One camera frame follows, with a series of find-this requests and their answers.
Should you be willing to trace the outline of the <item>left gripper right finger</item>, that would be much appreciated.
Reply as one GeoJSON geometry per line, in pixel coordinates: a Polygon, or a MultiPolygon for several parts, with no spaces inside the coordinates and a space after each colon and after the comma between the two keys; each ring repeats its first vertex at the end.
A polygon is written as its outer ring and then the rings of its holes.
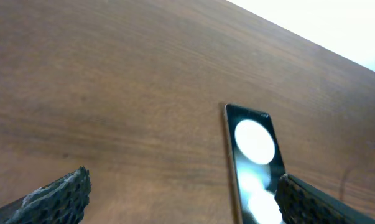
{"type": "Polygon", "coordinates": [[[274,198],[286,224],[375,224],[375,219],[290,174],[280,177],[274,198]]]}

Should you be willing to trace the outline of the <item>black smartphone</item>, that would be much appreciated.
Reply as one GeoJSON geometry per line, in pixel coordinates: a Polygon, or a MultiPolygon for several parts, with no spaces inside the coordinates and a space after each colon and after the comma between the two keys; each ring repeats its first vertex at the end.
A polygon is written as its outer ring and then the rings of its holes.
{"type": "Polygon", "coordinates": [[[283,223],[275,193],[285,166],[271,116],[226,104],[224,119],[237,222],[283,223]]]}

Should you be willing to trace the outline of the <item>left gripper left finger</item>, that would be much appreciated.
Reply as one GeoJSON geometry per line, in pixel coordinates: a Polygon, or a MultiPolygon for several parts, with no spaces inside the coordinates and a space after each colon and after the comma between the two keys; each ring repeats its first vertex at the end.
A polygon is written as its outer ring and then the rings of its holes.
{"type": "Polygon", "coordinates": [[[80,223],[89,204],[89,170],[77,170],[0,208],[0,224],[80,223]]]}

